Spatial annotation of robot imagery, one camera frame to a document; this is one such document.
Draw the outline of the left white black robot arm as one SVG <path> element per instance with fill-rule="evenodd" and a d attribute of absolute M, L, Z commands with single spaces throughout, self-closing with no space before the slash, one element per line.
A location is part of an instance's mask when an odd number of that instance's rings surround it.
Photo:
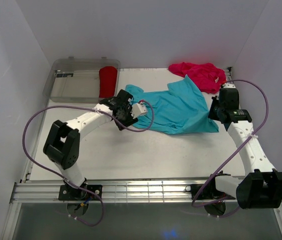
<path fill-rule="evenodd" d="M 87 195 L 85 178 L 77 164 L 81 140 L 103 124 L 117 119 L 117 127 L 129 127 L 138 119 L 133 116 L 133 95 L 121 89 L 116 96 L 102 99 L 91 111 L 62 122 L 56 120 L 51 125 L 43 147 L 43 153 L 57 166 L 61 175 L 72 185 L 69 193 L 81 200 Z"/>

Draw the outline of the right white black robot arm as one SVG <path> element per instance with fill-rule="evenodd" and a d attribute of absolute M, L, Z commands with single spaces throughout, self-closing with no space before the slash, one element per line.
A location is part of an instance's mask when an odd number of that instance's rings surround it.
<path fill-rule="evenodd" d="M 242 209 L 276 209 L 282 202 L 282 171 L 277 171 L 253 134 L 249 112 L 239 108 L 239 92 L 232 84 L 213 97 L 209 119 L 219 121 L 231 136 L 243 163 L 245 177 L 240 180 L 219 173 L 207 185 L 207 194 L 218 199 L 224 193 L 235 198 Z"/>

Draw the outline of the cyan t shirt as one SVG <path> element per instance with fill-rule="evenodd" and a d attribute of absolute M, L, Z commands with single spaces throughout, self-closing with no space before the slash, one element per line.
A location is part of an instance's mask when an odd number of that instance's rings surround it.
<path fill-rule="evenodd" d="M 193 81 L 184 79 L 167 84 L 167 90 L 145 92 L 142 88 L 128 84 L 125 90 L 133 95 L 134 103 L 145 100 L 148 113 L 138 118 L 133 126 L 165 133 L 183 135 L 195 133 L 217 133 L 218 125 L 208 118 L 209 109 L 205 97 Z"/>

